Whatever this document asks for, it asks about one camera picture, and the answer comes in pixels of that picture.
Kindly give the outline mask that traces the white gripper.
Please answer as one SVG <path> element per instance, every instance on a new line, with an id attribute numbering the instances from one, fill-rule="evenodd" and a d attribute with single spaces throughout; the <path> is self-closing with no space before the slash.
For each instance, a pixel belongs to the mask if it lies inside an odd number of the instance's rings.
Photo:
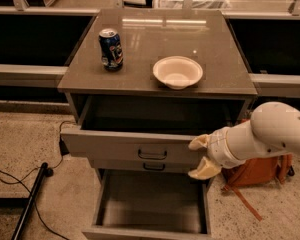
<path id="1" fill-rule="evenodd" d="M 237 159 L 231 153 L 227 144 L 228 130 L 229 127 L 223 127 L 210 135 L 199 135 L 189 143 L 188 148 L 190 150 L 199 150 L 207 147 L 207 155 L 209 157 L 204 156 L 198 167 L 188 172 L 191 178 L 207 180 L 219 174 L 221 167 L 231 169 L 245 163 L 244 160 Z"/>

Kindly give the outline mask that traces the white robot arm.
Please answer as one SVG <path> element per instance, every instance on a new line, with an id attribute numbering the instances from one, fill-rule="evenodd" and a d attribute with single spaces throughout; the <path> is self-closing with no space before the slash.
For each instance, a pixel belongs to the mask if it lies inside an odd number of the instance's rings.
<path id="1" fill-rule="evenodd" d="M 292 153 L 300 156 L 300 111 L 281 102 L 259 105 L 250 119 L 195 137 L 190 150 L 206 149 L 191 178 L 205 180 L 254 158 Z"/>

